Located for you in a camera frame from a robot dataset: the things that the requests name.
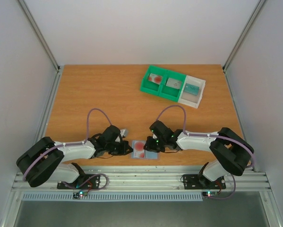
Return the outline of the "white magnetic stripe card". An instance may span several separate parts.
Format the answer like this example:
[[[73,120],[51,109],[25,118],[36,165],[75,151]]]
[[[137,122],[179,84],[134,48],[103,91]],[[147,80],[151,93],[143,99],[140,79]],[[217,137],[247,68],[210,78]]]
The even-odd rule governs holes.
[[[168,78],[166,81],[166,86],[174,89],[180,89],[181,85],[182,85],[182,81],[174,78]]]

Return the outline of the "red circle card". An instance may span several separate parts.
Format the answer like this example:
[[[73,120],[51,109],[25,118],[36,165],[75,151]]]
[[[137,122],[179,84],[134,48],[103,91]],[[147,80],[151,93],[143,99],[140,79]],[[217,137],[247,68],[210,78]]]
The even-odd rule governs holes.
[[[161,75],[150,73],[148,76],[148,81],[160,85],[163,77]]]

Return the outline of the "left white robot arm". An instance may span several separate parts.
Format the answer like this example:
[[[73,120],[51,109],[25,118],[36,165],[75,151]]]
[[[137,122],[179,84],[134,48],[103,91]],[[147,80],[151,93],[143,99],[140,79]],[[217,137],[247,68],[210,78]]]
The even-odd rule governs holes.
[[[125,140],[128,131],[114,125],[107,127],[83,141],[62,143],[43,137],[16,161],[23,174],[23,180],[31,187],[58,181],[69,189],[84,189],[91,176],[87,175],[75,159],[100,158],[105,153],[111,156],[124,156],[133,152]]]

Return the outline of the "teal card in bin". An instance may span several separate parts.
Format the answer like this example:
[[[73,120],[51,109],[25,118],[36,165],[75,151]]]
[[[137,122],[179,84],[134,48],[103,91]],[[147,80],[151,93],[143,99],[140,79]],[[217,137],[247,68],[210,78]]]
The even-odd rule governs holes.
[[[193,85],[193,84],[186,83],[183,91],[197,96],[199,94],[200,87]]]

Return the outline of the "green two-compartment bin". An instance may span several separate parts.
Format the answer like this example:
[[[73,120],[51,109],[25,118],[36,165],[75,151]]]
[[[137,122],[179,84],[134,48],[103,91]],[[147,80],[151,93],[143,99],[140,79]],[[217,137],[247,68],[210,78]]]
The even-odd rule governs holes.
[[[148,81],[148,76],[150,73],[161,75],[163,77],[160,85]],[[182,81],[181,88],[174,89],[171,87],[167,87],[166,81],[168,78],[174,78],[174,79]],[[154,65],[150,65],[141,81],[140,91],[148,93],[148,94],[152,94],[154,96],[169,99],[174,102],[178,102],[180,91],[183,87],[185,78],[186,78],[185,74],[178,73],[172,70],[167,70],[164,68],[160,68]]]

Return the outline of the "white plastic bin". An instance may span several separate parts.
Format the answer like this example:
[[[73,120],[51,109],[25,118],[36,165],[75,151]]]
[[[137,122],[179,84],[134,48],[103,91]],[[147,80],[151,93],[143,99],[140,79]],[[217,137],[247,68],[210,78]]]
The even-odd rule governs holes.
[[[180,91],[178,103],[198,108],[203,96],[205,85],[205,80],[187,75]]]

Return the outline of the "left controller board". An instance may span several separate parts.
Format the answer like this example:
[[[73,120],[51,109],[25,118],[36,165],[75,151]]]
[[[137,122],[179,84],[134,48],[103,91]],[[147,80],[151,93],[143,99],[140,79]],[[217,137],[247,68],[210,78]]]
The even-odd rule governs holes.
[[[83,197],[86,197],[88,195],[88,192],[81,191],[81,192],[74,192],[72,198],[73,199],[81,199]]]

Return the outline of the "controller board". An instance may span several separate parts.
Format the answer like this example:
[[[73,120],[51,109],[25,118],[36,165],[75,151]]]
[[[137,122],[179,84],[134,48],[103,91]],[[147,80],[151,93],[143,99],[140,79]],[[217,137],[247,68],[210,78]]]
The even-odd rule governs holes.
[[[205,198],[212,198],[215,196],[218,196],[220,193],[219,192],[212,192],[212,191],[206,191],[206,192],[202,192],[202,196]]]
[[[81,199],[83,197],[86,197],[88,195],[88,192],[81,191],[81,192],[74,192],[72,198],[73,199]]]

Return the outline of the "right controller board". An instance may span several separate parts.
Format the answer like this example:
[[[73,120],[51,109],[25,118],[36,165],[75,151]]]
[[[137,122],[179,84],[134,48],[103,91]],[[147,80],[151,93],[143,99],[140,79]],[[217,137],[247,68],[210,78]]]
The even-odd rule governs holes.
[[[202,192],[202,196],[205,198],[212,198],[215,196],[218,196],[220,193],[219,192],[212,192],[212,191],[206,191],[206,192]]]

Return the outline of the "aluminium front rail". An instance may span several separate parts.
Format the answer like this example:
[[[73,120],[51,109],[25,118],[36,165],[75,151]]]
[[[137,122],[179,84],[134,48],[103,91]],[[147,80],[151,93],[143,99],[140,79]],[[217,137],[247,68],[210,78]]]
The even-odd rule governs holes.
[[[83,166],[88,174],[106,174],[109,183],[106,192],[174,192],[184,191],[180,178],[197,174],[201,166]],[[236,176],[237,192],[270,192],[266,173],[246,169]]]

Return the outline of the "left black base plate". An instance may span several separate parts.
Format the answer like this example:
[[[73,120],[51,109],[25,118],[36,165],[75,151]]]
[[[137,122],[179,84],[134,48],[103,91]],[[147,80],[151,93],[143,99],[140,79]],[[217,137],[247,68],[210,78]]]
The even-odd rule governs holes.
[[[98,189],[100,183],[100,176],[99,175],[85,175],[79,176],[73,183],[66,183],[63,182],[57,183],[57,189],[78,189],[78,190],[85,190],[85,189]]]

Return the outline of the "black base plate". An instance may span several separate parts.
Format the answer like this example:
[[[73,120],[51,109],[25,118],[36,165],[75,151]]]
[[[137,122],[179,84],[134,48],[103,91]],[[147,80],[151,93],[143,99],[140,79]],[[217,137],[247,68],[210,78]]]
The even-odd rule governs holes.
[[[226,189],[223,176],[217,178],[215,181],[210,181],[204,177],[199,177],[197,174],[185,174],[181,176],[180,181],[183,183],[185,190]]]
[[[73,183],[66,183],[63,182],[57,183],[57,189],[78,189],[78,190],[85,190],[85,189],[98,189],[100,183],[100,176],[99,175],[85,175],[79,176]]]

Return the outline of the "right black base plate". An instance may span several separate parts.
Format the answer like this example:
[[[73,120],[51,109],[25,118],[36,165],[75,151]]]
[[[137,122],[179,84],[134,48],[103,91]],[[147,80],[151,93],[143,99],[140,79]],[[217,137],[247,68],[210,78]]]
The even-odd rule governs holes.
[[[181,176],[180,181],[183,183],[185,190],[226,189],[223,176],[217,178],[215,181],[210,181],[204,177],[199,177],[197,174],[185,174]]]

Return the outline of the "left aluminium frame post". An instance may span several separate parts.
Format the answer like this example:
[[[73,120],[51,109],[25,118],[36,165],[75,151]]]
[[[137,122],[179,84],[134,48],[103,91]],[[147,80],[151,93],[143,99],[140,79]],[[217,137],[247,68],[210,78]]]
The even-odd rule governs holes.
[[[30,26],[32,27],[36,37],[38,38],[38,40],[40,41],[43,49],[45,50],[47,56],[49,57],[53,67],[55,68],[55,70],[58,72],[60,70],[60,66],[59,64],[57,63],[50,47],[48,46],[34,16],[32,15],[32,12],[30,11],[27,3],[25,0],[17,0],[17,3],[19,4],[20,8],[22,9],[25,17],[27,18]]]

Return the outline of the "right aluminium frame post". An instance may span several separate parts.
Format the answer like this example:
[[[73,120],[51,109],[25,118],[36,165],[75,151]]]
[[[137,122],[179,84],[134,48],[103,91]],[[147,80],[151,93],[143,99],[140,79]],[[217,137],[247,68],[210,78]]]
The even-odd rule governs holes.
[[[251,12],[245,26],[243,27],[241,34],[239,35],[233,49],[231,50],[227,60],[223,65],[223,71],[226,72],[229,68],[230,64],[232,63],[234,57],[238,53],[240,47],[242,46],[243,42],[245,41],[248,33],[251,31],[256,19],[259,17],[261,11],[263,10],[267,0],[258,0],[253,11]]]

